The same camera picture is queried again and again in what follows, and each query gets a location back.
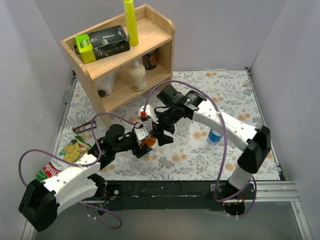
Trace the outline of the orange juice bottle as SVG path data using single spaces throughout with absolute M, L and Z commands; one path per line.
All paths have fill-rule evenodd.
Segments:
M 145 144 L 147 144 L 147 146 L 151 148 L 156 142 L 157 142 L 157 139 L 153 136 L 145 138 L 140 144 L 140 149 L 142 149 Z

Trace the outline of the blue label water bottle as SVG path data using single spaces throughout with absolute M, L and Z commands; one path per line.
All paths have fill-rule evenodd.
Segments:
M 207 136 L 207 142 L 210 145 L 217 145 L 221 141 L 222 137 L 223 135 L 211 129 Z

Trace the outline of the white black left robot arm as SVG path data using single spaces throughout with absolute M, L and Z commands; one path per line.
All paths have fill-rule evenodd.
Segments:
M 101 200 L 106 196 L 107 183 L 97 173 L 109 165 L 117 153 L 130 151 L 141 158 L 151 148 L 143 141 L 148 129 L 137 124 L 129 132 L 113 124 L 105 136 L 77 162 L 43 181 L 34 179 L 26 186 L 19 212 L 38 231 L 46 230 L 65 209 L 87 198 Z

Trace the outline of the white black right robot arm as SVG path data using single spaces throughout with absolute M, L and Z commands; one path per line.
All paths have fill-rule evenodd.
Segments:
M 164 131 L 173 134 L 174 125 L 182 118 L 206 125 L 222 135 L 225 147 L 228 146 L 228 141 L 235 144 L 242 154 L 224 185 L 223 197 L 218 198 L 218 190 L 215 189 L 213 198 L 218 203 L 239 198 L 254 180 L 253 175 L 258 172 L 271 150 L 270 129 L 264 125 L 256 128 L 228 115 L 207 94 L 194 86 L 187 94 L 182 94 L 168 81 L 163 84 L 165 88 L 157 97 L 167 110 L 156 112 L 145 103 L 139 110 L 141 119 L 152 119 L 153 135 L 160 146 L 173 142 L 173 138 L 164 134 Z

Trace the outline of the cream lotion pump bottle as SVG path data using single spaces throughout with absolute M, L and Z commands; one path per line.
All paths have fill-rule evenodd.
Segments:
M 128 69 L 129 85 L 132 90 L 139 92 L 146 88 L 146 70 L 145 67 L 136 59 L 131 63 Z

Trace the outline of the yellow tall bottle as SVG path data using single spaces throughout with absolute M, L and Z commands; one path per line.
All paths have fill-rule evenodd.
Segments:
M 134 1 L 124 0 L 123 6 L 124 6 L 124 14 L 125 14 L 129 44 L 131 46 L 137 46 L 139 44 L 139 37 L 138 37 Z

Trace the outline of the clear plastic cup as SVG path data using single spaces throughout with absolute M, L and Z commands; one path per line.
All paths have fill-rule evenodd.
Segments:
M 187 134 L 190 131 L 191 125 L 192 125 L 192 120 L 190 120 L 189 118 L 182 118 L 176 124 L 177 131 L 181 134 Z

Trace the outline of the brown chocolate bar wrapper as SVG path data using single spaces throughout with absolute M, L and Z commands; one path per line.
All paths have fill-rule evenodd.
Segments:
M 83 132 L 87 132 L 87 131 L 92 131 L 92 129 L 96 129 L 97 128 L 97 125 L 96 125 L 96 121 L 94 120 L 93 121 L 93 126 L 92 126 L 92 121 L 88 121 L 86 123 L 83 123 L 79 126 L 76 126 L 72 129 L 72 131 L 75 133 L 75 134 L 80 134 L 80 133 L 83 133 Z

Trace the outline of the chips snack bag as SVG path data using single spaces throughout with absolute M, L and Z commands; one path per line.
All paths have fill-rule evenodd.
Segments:
M 92 146 L 86 143 L 80 135 L 76 135 L 58 154 L 57 156 L 67 162 L 76 163 L 91 149 Z M 38 181 L 51 178 L 67 169 L 70 165 L 60 160 L 52 158 L 39 172 L 36 174 Z

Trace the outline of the wooden shelf unit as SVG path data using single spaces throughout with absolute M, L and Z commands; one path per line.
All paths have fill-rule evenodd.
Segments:
M 134 11 L 139 44 L 132 46 L 129 51 L 85 64 L 74 50 L 75 35 L 60 42 L 91 105 L 97 114 L 101 114 L 100 119 L 106 126 L 111 124 L 107 112 L 118 109 L 142 94 L 141 91 L 132 90 L 125 77 L 128 67 L 134 60 L 141 61 L 143 55 L 151 51 L 156 52 L 157 66 L 146 72 L 146 91 L 173 77 L 175 46 L 173 22 L 146 3 L 136 7 Z M 118 75 L 112 94 L 99 97 L 95 83 L 114 71 L 118 71 Z

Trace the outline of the white jug black cap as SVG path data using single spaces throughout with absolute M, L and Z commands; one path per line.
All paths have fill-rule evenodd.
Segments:
M 105 76 L 100 77 L 95 82 L 95 88 L 99 97 L 103 98 L 112 94 L 114 89 L 115 81 L 118 75 L 118 70 L 108 73 Z

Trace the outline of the dark jar on shelf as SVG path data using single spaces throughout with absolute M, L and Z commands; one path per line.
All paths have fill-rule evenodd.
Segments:
M 142 56 L 142 64 L 146 70 L 153 70 L 157 67 L 157 53 L 152 50 Z

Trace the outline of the black green product box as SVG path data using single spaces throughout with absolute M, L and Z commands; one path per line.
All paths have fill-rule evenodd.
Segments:
M 78 35 L 73 47 L 85 64 L 131 49 L 129 38 L 121 25 Z

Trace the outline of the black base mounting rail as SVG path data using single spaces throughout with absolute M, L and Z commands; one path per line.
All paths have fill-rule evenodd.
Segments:
M 219 201 L 236 192 L 226 181 L 216 185 L 209 180 L 113 180 L 107 183 L 102 198 L 89 197 L 86 201 L 106 204 L 110 211 L 202 209 L 241 215 L 245 212 L 245 202 L 253 200 L 255 189 L 249 184 L 230 201 Z

